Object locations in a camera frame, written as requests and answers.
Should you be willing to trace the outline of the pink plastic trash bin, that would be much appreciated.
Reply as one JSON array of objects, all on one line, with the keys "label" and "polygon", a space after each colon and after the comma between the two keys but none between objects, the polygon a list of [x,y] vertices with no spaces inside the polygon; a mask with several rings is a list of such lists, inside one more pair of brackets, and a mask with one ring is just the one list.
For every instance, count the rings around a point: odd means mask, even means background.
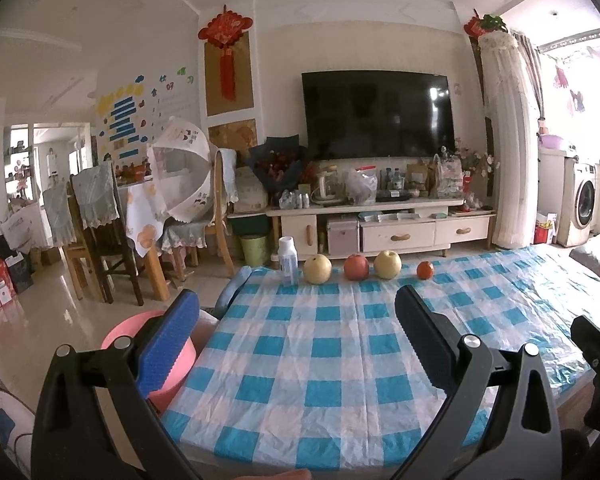
[{"label": "pink plastic trash bin", "polygon": [[[150,310],[134,314],[114,326],[106,335],[100,348],[107,349],[118,338],[128,336],[136,340],[146,323],[161,318],[161,310]],[[158,330],[157,341],[151,341],[140,359],[140,391],[147,393],[147,399],[159,413],[163,413],[184,385],[185,379],[193,368],[197,351],[189,337],[180,330],[175,340],[169,338],[173,332]]]}]

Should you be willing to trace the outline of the small orange tangerine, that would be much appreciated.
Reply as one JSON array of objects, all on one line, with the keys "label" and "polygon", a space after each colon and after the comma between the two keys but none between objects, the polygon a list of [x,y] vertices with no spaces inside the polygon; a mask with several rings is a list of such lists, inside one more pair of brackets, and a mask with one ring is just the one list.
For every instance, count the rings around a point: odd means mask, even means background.
[{"label": "small orange tangerine", "polygon": [[417,277],[422,281],[431,280],[434,277],[434,264],[431,261],[421,261],[416,269]]}]

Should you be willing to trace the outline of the red apple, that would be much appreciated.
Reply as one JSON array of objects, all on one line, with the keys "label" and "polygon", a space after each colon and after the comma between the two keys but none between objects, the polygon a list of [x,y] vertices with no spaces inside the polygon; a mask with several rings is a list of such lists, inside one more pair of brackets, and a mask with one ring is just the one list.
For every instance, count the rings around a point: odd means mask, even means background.
[{"label": "red apple", "polygon": [[349,281],[365,281],[370,275],[370,264],[361,254],[350,255],[343,263],[343,273]]}]

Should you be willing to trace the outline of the wooden dining chair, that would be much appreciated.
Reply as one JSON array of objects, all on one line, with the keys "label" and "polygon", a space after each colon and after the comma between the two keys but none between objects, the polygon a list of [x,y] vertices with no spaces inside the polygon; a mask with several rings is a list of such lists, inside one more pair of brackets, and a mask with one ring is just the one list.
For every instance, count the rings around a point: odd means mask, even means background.
[{"label": "wooden dining chair", "polygon": [[219,148],[214,155],[211,171],[212,204],[201,218],[189,222],[169,219],[164,227],[161,249],[170,255],[175,276],[184,282],[189,272],[186,257],[190,256],[193,266],[198,266],[198,249],[207,247],[207,236],[215,237],[227,275],[232,278],[235,265],[227,241],[226,216],[230,204],[238,201],[235,185],[237,153],[229,148]]}]

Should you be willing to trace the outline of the blue white checkered tablecloth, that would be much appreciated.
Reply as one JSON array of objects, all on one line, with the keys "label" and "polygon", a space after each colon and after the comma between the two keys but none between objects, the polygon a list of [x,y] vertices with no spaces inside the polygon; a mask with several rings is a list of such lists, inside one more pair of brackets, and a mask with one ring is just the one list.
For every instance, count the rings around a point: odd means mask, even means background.
[{"label": "blue white checkered tablecloth", "polygon": [[430,384],[394,313],[411,285],[431,310],[488,346],[539,350],[555,396],[588,372],[574,318],[600,328],[600,278],[546,246],[438,260],[422,281],[283,284],[250,275],[163,414],[196,466],[238,474],[311,469],[385,479],[425,433],[444,394]]}]

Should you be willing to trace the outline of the dining table with cloth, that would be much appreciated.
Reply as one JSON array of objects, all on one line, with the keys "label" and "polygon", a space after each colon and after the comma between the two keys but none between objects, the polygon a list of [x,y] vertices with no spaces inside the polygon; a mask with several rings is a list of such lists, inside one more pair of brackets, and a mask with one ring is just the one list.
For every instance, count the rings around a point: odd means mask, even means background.
[{"label": "dining table with cloth", "polygon": [[153,180],[118,187],[125,232],[159,301],[169,300],[171,292],[162,270],[161,240],[166,220],[170,218],[166,201]]}]

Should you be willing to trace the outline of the green waste basket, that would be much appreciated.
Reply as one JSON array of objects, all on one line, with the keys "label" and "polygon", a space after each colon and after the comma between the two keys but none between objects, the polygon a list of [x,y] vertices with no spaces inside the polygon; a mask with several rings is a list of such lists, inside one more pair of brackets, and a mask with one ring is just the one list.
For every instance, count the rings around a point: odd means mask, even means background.
[{"label": "green waste basket", "polygon": [[265,235],[245,235],[240,238],[247,266],[257,268],[268,263],[268,238]]}]

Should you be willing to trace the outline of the white TV cabinet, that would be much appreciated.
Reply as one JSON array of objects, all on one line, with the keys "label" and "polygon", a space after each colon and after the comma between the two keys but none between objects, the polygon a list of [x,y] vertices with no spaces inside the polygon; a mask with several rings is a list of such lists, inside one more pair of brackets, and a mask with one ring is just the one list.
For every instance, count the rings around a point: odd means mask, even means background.
[{"label": "white TV cabinet", "polygon": [[483,240],[490,243],[495,214],[464,211],[460,198],[413,198],[370,205],[311,206],[275,209],[274,240],[294,239],[299,259],[317,254],[345,259],[353,254],[375,257],[384,250],[399,255],[442,252],[453,245]]}]

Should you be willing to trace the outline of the white blue milk bottle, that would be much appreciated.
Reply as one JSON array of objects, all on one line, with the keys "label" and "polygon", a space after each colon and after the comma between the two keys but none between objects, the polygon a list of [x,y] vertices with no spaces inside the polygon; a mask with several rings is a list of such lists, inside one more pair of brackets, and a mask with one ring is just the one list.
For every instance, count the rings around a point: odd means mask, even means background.
[{"label": "white blue milk bottle", "polygon": [[278,240],[278,263],[283,285],[296,286],[299,281],[298,252],[292,236],[282,236]]}]

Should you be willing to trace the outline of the dark wooden chair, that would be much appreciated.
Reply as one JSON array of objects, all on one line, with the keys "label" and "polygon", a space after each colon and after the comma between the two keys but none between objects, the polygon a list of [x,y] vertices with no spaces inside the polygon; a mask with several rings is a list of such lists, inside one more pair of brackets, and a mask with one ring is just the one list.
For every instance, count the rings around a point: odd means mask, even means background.
[{"label": "dark wooden chair", "polygon": [[137,304],[144,304],[131,242],[126,236],[114,166],[107,160],[72,176],[67,186],[68,207],[76,241],[86,250],[102,300],[112,304],[111,278],[131,282]]}]

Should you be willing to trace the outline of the white washing machine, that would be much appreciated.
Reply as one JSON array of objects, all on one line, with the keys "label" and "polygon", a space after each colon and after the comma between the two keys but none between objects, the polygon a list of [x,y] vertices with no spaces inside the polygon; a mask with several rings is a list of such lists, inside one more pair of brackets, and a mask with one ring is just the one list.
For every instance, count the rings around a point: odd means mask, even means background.
[{"label": "white washing machine", "polygon": [[595,219],[596,198],[597,166],[577,156],[566,158],[557,231],[560,246],[579,246],[588,240]]}]

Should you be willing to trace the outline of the white mesh food cover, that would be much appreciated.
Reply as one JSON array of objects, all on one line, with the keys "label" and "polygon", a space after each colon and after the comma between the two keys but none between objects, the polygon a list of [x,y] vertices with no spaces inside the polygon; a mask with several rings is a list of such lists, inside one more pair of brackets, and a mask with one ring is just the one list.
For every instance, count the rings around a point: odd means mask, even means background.
[{"label": "white mesh food cover", "polygon": [[202,218],[212,205],[214,149],[192,122],[172,116],[147,149],[156,189],[178,222]]}]

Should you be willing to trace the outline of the black flat television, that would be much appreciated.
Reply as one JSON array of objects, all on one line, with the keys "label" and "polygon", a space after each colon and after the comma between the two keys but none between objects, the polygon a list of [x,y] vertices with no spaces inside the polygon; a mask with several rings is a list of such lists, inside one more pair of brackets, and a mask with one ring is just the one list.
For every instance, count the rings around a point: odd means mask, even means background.
[{"label": "black flat television", "polygon": [[431,157],[455,150],[448,78],[392,70],[301,75],[314,159]]}]

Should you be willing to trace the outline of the white floor air conditioner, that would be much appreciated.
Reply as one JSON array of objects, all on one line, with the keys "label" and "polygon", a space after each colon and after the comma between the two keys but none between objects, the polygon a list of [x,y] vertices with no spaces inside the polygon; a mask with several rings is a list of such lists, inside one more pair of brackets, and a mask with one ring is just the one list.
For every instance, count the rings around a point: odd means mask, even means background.
[{"label": "white floor air conditioner", "polygon": [[500,163],[496,184],[494,244],[517,249],[532,244],[538,206],[538,107],[527,63],[508,32],[487,32],[478,40],[484,107]]}]

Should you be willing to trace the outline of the red chinese knot decoration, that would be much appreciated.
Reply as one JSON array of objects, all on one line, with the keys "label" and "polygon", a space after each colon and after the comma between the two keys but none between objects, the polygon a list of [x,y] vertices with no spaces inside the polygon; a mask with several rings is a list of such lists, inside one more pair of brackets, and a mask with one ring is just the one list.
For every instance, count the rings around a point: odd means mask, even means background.
[{"label": "red chinese knot decoration", "polygon": [[226,4],[208,24],[198,32],[198,38],[221,50],[220,90],[229,101],[236,100],[235,66],[232,47],[253,25],[253,19],[230,10]]}]

